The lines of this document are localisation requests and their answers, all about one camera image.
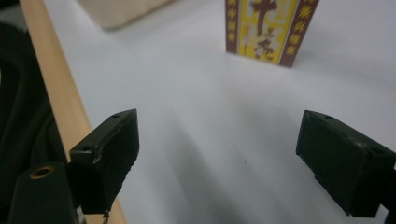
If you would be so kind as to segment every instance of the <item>product box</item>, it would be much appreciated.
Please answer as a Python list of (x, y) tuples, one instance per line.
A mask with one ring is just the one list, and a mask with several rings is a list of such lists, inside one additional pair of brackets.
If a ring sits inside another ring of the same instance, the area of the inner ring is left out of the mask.
[(225, 0), (226, 49), (293, 65), (318, 0)]

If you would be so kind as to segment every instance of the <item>white table surface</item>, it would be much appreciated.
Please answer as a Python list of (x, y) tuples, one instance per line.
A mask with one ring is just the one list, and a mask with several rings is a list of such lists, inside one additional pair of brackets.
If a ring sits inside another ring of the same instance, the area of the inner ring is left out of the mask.
[(396, 149), (396, 1), (320, 0), (293, 68), (225, 53), (223, 0), (105, 32), (47, 0), (92, 127), (137, 108), (130, 223), (383, 223), (347, 217), (295, 155), (305, 109)]

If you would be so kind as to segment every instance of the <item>beige object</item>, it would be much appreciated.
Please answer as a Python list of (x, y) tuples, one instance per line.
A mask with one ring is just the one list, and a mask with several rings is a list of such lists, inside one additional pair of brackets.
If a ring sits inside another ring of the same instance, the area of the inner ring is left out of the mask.
[[(91, 125), (43, 0), (21, 0), (21, 7), (69, 159), (68, 151), (91, 132)], [(103, 223), (102, 215), (89, 215), (86, 219), (88, 224)], [(117, 199), (113, 203), (109, 223), (127, 223)]]
[(104, 29), (118, 28), (170, 0), (78, 0)]

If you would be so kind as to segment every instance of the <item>wooden stick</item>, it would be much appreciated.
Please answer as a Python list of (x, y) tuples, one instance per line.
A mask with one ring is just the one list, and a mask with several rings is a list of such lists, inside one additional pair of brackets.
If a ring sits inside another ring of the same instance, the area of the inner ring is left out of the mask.
[[(68, 151), (87, 136), (92, 128), (44, 1), (21, 0), (21, 7), (35, 47), (65, 154), (70, 161)], [(86, 219), (88, 224), (103, 223), (102, 215), (89, 215)], [(118, 199), (113, 203), (109, 223), (127, 223)]]

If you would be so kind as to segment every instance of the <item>black cloth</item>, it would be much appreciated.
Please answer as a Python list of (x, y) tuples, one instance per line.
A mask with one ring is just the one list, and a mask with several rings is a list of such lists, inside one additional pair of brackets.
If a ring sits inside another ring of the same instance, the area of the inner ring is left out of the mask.
[(5, 221), (18, 176), (66, 158), (30, 36), (1, 23), (0, 69), (0, 221)]

